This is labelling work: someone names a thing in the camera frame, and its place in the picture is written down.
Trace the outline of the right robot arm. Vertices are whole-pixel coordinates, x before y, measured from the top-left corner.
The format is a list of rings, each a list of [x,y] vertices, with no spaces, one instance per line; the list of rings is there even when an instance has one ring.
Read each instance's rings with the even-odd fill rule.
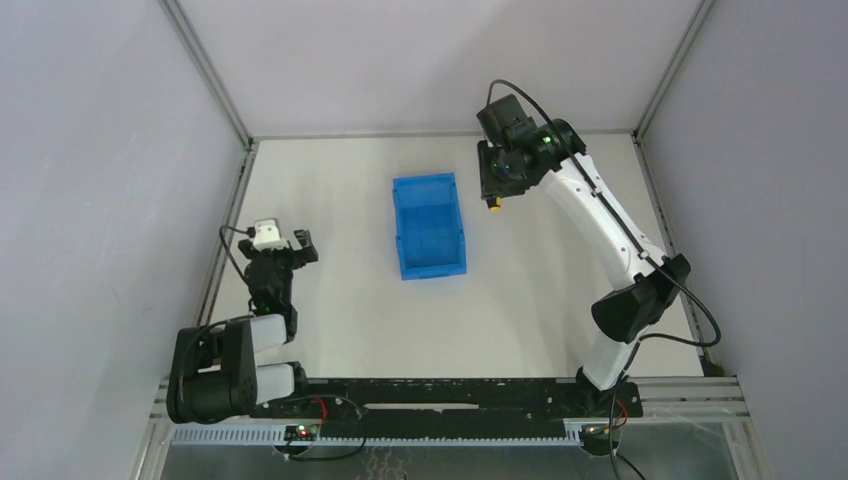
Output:
[[[481,198],[498,210],[504,199],[538,187],[575,223],[612,286],[591,307],[599,334],[578,377],[604,392],[618,384],[640,338],[675,301],[691,266],[668,256],[627,214],[601,178],[587,146],[562,119],[537,124],[515,95],[478,112]]]

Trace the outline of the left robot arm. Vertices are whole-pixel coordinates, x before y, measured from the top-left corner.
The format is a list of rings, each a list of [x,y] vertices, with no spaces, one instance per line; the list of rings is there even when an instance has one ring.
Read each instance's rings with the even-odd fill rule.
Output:
[[[213,424],[248,415],[305,388],[299,362],[261,365],[257,356],[295,339],[294,273],[316,262],[319,254],[307,230],[295,231],[297,247],[280,236],[272,221],[244,233],[238,248],[248,261],[242,274],[249,312],[178,332],[166,394],[168,416],[177,424]]]

